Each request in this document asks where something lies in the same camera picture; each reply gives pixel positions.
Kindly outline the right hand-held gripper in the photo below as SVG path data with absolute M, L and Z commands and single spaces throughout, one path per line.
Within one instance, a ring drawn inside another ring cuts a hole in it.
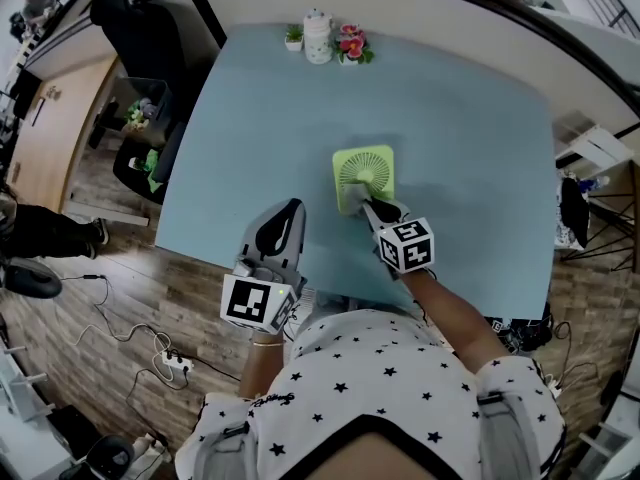
M 411 210 L 406 205 L 378 198 L 364 200 L 362 211 L 379 257 L 394 274 L 427 270 L 434 263 L 435 238 L 424 217 L 408 221 Z

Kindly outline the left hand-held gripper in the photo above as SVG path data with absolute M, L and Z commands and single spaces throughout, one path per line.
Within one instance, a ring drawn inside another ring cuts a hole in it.
M 299 302 L 306 279 L 298 271 L 306 229 L 304 203 L 277 203 L 245 231 L 245 245 L 224 276 L 220 317 L 237 327 L 276 335 Z

